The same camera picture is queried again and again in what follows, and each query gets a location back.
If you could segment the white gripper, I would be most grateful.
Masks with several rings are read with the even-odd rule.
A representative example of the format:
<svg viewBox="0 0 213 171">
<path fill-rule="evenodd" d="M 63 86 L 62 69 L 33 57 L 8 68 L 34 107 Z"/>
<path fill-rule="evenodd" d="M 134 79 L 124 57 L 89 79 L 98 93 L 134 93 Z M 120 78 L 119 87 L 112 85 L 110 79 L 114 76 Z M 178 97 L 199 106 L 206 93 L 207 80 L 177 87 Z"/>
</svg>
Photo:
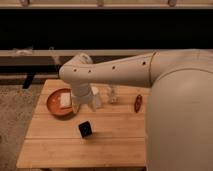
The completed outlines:
<svg viewBox="0 0 213 171">
<path fill-rule="evenodd" d="M 89 83 L 72 84 L 71 98 L 73 101 L 73 113 L 77 114 L 80 110 L 80 104 L 88 104 L 92 111 L 102 107 L 102 100 L 99 89 L 92 87 Z"/>
</svg>

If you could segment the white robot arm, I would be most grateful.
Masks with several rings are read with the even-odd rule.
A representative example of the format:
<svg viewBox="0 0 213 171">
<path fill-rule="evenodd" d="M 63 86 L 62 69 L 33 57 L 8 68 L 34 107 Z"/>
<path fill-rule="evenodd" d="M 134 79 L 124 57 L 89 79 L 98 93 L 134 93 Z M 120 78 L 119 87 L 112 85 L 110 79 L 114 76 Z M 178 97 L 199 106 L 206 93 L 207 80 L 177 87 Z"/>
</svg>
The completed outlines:
<svg viewBox="0 0 213 171">
<path fill-rule="evenodd" d="M 81 53 L 59 76 L 75 109 L 91 103 L 93 83 L 148 88 L 147 171 L 213 171 L 213 53 L 155 51 L 97 64 Z"/>
</svg>

